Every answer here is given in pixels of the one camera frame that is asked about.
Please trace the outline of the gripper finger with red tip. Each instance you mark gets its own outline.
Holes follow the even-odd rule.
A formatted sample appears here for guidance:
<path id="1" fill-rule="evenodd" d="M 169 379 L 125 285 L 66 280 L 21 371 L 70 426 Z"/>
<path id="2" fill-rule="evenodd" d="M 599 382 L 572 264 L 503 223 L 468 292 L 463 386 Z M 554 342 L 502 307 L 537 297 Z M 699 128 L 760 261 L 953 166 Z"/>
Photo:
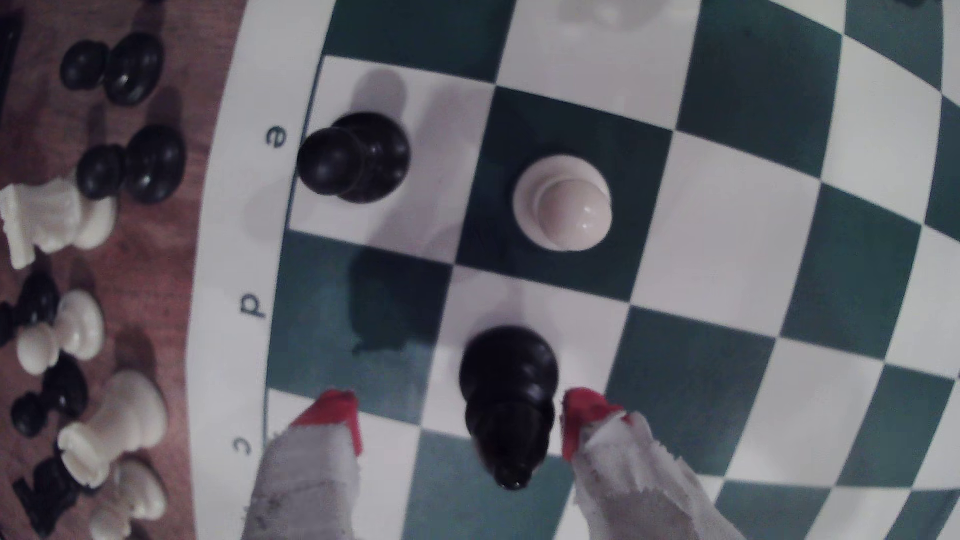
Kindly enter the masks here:
<path id="1" fill-rule="evenodd" d="M 744 539 L 642 413 L 592 389 L 570 388 L 561 432 L 591 539 Z"/>
<path id="2" fill-rule="evenodd" d="M 354 392 L 323 392 L 263 454 L 242 538 L 354 539 L 362 453 Z"/>

